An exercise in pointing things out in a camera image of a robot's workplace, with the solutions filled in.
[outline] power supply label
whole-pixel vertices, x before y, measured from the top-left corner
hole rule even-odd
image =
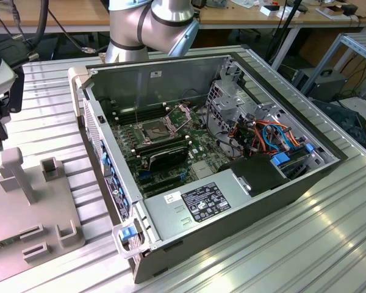
[[[214,182],[182,194],[182,198],[198,223],[231,208]]]

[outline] desk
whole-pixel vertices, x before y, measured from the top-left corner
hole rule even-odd
[[[37,30],[40,3],[40,0],[17,0],[16,6],[25,33],[32,34]],[[68,32],[108,32],[110,30],[110,15],[100,0],[50,0],[49,8]],[[10,12],[0,9],[0,17],[10,32],[19,33]],[[45,32],[61,32],[50,15],[48,15]],[[0,34],[5,34],[1,25]]]
[[[324,15],[318,13],[315,9],[317,6],[307,6],[309,9],[305,14],[300,14],[298,18],[294,18],[289,27],[291,28],[285,42],[280,48],[276,58],[272,64],[272,68],[277,70],[281,65],[287,51],[290,49],[294,39],[298,35],[301,28],[305,27],[362,27],[361,32],[366,32],[366,18],[361,19],[361,22],[352,20],[330,20]],[[254,6],[246,9],[231,1],[226,9],[216,9],[205,7],[201,9],[201,29],[264,29],[275,28],[279,24],[277,16],[267,17],[259,11],[259,8]],[[341,59],[338,66],[344,64],[349,53]]]
[[[18,0],[18,10],[22,19],[22,28],[25,33],[34,33],[37,30],[40,0]],[[49,8],[68,32],[103,32],[109,31],[109,14],[100,0],[51,0]],[[366,32],[366,19],[357,21],[333,21],[318,13],[314,6],[309,6],[306,14],[301,14],[290,23],[290,32],[279,50],[272,67],[277,70],[295,37],[301,28],[305,27],[362,27]],[[9,26],[11,32],[17,33],[12,15],[0,10],[0,16]],[[259,12],[258,7],[246,9],[231,1],[227,9],[205,7],[201,9],[201,29],[263,29],[276,28],[279,18],[267,17]],[[55,21],[49,16],[46,32],[61,32]],[[0,34],[5,30],[0,26]]]

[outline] gray fixture block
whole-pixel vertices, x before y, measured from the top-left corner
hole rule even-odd
[[[0,269],[0,281],[64,255],[85,244],[79,216],[62,162],[55,161],[55,167],[59,172],[63,172],[63,176],[48,182],[45,181],[39,164],[24,169],[37,200],[35,204],[30,206],[27,204],[21,188],[5,192],[0,185],[0,243],[5,243],[5,247],[0,246],[0,268],[3,268]],[[71,221],[73,226],[77,227],[77,238],[76,236],[71,238],[69,235],[73,234]],[[56,225],[63,228],[61,236],[64,238],[64,245],[68,245],[68,242],[71,241],[73,241],[73,245],[62,246],[61,241],[57,238]],[[34,258],[30,262],[23,260],[21,257],[23,250],[28,250],[44,241],[49,247],[47,255]]]
[[[9,148],[1,153],[1,164],[5,169],[10,170],[20,187],[22,188],[29,204],[36,202],[33,196],[33,190],[31,184],[21,167],[23,164],[23,155],[19,148]]]
[[[10,192],[15,189],[20,189],[20,185],[18,180],[16,180],[15,177],[6,178],[3,180],[0,180],[0,185],[4,189],[5,192]]]
[[[72,220],[70,230],[60,230],[60,227],[56,225],[56,234],[61,247],[71,246],[79,240],[77,228]]]
[[[46,241],[22,250],[23,259],[29,263],[50,253]]]
[[[30,241],[34,240],[45,234],[45,229],[43,225],[40,223],[37,226],[30,227],[26,230],[20,231],[20,240],[22,241]]]
[[[54,157],[41,160],[40,166],[46,182],[56,180],[65,174],[63,170],[57,166],[57,161]]]

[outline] barcode sticker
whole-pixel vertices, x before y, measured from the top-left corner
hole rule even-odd
[[[182,197],[180,191],[177,191],[174,192],[173,194],[164,195],[164,199],[168,204],[170,204],[173,203],[174,201],[181,200]]]

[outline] blue cable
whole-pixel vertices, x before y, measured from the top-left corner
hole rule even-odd
[[[277,151],[277,152],[279,152],[279,148],[278,148],[276,145],[274,145],[274,144],[272,144],[271,142],[269,142],[269,141],[268,141],[268,139],[267,139],[267,135],[266,135],[266,127],[267,127],[267,126],[269,126],[269,125],[264,126],[264,127],[263,127],[263,131],[262,131],[264,141],[265,141],[269,146],[271,146],[272,148],[276,149],[276,151]]]
[[[282,137],[283,137],[283,139],[285,140],[285,143],[289,146],[289,148],[294,148],[294,145],[291,143],[291,141],[287,138],[287,136],[284,134],[284,132],[283,132],[283,130],[282,130],[282,128],[280,128],[278,125],[274,125],[274,124],[268,124],[268,125],[266,125],[266,126],[264,126],[263,127],[263,138],[264,138],[264,141],[269,145],[269,146],[271,146],[272,148],[274,148],[274,149],[276,149],[278,152],[280,152],[280,150],[279,150],[279,148],[276,146],[276,145],[274,145],[274,144],[272,144],[272,143],[270,143],[269,141],[268,141],[268,139],[267,139],[267,135],[266,135],[266,127],[267,126],[271,126],[271,127],[274,127],[275,129],[277,129],[280,133],[281,133],[281,135],[282,135]]]

